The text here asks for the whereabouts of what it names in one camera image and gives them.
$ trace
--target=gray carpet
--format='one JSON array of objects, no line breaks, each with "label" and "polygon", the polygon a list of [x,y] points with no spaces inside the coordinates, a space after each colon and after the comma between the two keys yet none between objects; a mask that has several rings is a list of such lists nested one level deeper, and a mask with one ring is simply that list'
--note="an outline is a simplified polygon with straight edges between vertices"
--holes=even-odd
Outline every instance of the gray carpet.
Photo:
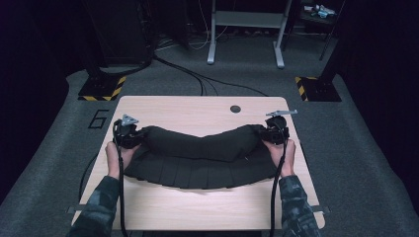
[{"label": "gray carpet", "polygon": [[[206,64],[207,45],[189,51],[174,46],[157,50],[156,54],[213,79],[284,97],[290,109],[298,110],[293,121],[319,201],[332,210],[325,216],[326,226],[321,231],[324,236],[419,236],[419,218],[409,196],[370,135],[342,78],[336,76],[333,81],[341,103],[301,100],[294,77],[318,76],[333,48],[332,44],[325,59],[318,61],[323,47],[320,39],[293,36],[284,52],[284,70],[276,67],[274,39],[269,38],[220,42],[212,66]],[[66,213],[67,207],[77,203],[83,171],[98,152],[118,104],[118,100],[78,101],[77,93],[86,79],[84,71],[67,78],[70,91],[64,106],[33,160],[0,206],[0,236],[64,236],[68,231],[72,215]],[[262,96],[244,88],[212,84],[220,96]],[[209,96],[215,96],[208,84],[207,89]],[[148,68],[127,77],[118,99],[125,95],[200,93],[196,79],[153,61]],[[89,129],[97,110],[105,110],[99,113],[107,118],[104,127]],[[140,231],[132,233],[141,235]]]}]

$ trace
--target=wooden table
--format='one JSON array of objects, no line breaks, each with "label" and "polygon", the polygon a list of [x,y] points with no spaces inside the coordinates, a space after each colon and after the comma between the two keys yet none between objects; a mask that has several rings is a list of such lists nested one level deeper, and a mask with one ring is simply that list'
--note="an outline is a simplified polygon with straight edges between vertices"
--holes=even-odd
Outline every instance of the wooden table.
[{"label": "wooden table", "polygon": [[[233,113],[231,106],[241,111]],[[283,98],[274,97],[122,97],[111,124],[127,114],[139,120],[138,127],[163,128],[205,136],[235,129],[243,124],[265,124],[266,113],[287,111]],[[319,205],[298,142],[291,116],[284,116],[290,138],[296,143],[294,170],[307,192],[310,205]],[[112,126],[86,185],[80,204],[87,202],[107,175],[105,146]],[[270,229],[270,198],[273,179],[234,189],[181,190],[125,177],[126,229],[128,230],[266,230]],[[314,213],[320,228],[322,213]],[[276,227],[281,228],[281,200],[277,193]],[[114,222],[120,227],[120,213]]]}]

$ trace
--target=human hand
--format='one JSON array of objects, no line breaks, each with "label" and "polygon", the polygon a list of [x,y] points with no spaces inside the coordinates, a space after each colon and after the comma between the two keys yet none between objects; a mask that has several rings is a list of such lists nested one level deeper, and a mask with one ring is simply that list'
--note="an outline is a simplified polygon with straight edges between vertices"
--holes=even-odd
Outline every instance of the human hand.
[{"label": "human hand", "polygon": [[[262,140],[263,143],[268,147],[269,152],[271,153],[272,161],[275,166],[279,166],[281,157],[284,154],[284,144],[275,145],[269,141]],[[281,177],[295,175],[293,172],[293,161],[295,158],[295,142],[291,139],[288,139],[285,161],[283,168],[281,170]]]},{"label": "human hand", "polygon": [[[133,153],[139,148],[140,145],[133,147],[132,149],[125,149],[121,147],[121,157],[124,160],[124,169],[129,165]],[[107,161],[108,161],[108,176],[114,177],[115,179],[120,178],[120,157],[118,155],[117,145],[110,141],[105,147]]]}]

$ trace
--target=controller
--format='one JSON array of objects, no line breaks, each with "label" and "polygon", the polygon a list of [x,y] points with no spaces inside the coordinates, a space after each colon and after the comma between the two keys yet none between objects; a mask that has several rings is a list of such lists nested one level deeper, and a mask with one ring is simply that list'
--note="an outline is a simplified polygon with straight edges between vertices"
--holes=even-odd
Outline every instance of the controller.
[{"label": "controller", "polygon": [[114,122],[114,142],[125,149],[132,149],[139,145],[144,134],[136,130],[138,120],[130,116],[124,115],[123,119]]},{"label": "controller", "polygon": [[265,120],[267,127],[261,127],[259,134],[262,140],[272,142],[276,145],[284,143],[290,137],[287,121],[282,115],[297,114],[297,111],[285,112],[276,111],[268,113],[271,118]]}]

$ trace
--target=camouflage sleeve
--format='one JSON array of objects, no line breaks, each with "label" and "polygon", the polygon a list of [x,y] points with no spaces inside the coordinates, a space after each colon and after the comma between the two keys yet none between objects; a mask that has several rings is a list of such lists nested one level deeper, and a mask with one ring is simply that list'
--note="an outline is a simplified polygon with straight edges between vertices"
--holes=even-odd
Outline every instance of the camouflage sleeve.
[{"label": "camouflage sleeve", "polygon": [[279,181],[283,206],[284,236],[321,236],[307,194],[297,176],[287,176]]},{"label": "camouflage sleeve", "polygon": [[111,236],[117,211],[120,182],[105,176],[89,197],[80,216],[71,226],[69,236]]}]

